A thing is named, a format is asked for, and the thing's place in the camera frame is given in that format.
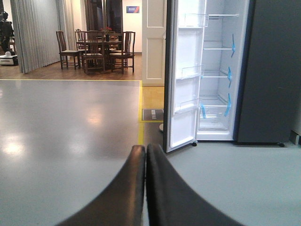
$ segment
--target vertical blind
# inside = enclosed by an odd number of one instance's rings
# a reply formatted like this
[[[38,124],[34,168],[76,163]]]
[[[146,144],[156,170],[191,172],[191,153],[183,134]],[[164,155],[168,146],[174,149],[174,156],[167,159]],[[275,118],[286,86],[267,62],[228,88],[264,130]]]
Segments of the vertical blind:
[[[57,2],[63,2],[61,13]],[[55,32],[67,32],[67,41],[74,42],[71,0],[13,0],[11,1],[14,31],[18,47],[20,71],[27,73],[59,61]]]

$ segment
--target wall sign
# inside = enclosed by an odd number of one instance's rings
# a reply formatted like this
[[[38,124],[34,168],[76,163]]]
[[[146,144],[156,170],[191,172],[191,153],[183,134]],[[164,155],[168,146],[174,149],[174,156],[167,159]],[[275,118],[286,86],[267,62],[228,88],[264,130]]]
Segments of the wall sign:
[[[139,13],[139,6],[127,6],[127,13]]]

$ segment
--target black curved object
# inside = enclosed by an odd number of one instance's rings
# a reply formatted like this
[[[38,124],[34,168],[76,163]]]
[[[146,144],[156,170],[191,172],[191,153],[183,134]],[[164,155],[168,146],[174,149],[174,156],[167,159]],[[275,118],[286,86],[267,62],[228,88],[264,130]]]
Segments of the black curved object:
[[[57,226],[141,226],[144,173],[145,149],[135,145],[104,191]]]
[[[243,226],[194,192],[159,145],[147,147],[146,194],[150,226]]]

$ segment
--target wooden chair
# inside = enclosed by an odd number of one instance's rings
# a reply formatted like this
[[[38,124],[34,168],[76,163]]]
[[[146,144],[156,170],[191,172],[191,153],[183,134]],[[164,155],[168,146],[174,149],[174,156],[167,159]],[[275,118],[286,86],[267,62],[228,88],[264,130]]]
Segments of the wooden chair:
[[[105,70],[105,59],[104,59],[104,35],[103,32],[89,31],[85,32],[84,45],[88,46],[82,55],[83,68],[85,73],[91,69]]]
[[[85,52],[85,50],[88,48],[88,46],[85,46],[83,44],[84,37],[85,37],[85,32],[75,31],[76,50]]]
[[[57,42],[59,47],[61,69],[63,69],[63,65],[67,66],[67,68],[69,65],[74,65],[74,69],[76,69],[77,66],[80,68],[80,51],[67,49],[64,32],[57,31],[56,37],[57,37]],[[73,63],[68,62],[68,56],[73,57]]]
[[[121,73],[124,73],[124,68],[131,67],[133,68],[134,73],[134,47],[135,47],[135,32],[123,32],[122,33],[122,50],[121,52],[111,53],[110,60],[111,60],[111,71],[115,70],[115,65],[120,65],[121,67],[117,69],[121,69]],[[132,59],[132,65],[128,65],[128,59]]]

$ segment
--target black robot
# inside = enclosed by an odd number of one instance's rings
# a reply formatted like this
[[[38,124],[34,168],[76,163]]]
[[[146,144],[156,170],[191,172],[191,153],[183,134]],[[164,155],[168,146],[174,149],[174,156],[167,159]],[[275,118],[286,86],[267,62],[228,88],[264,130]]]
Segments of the black robot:
[[[8,13],[3,12],[3,19],[0,21],[0,41],[1,41],[1,47],[4,52],[9,51],[10,48],[8,46],[10,37],[13,36],[14,30],[12,28],[12,23],[7,21]]]

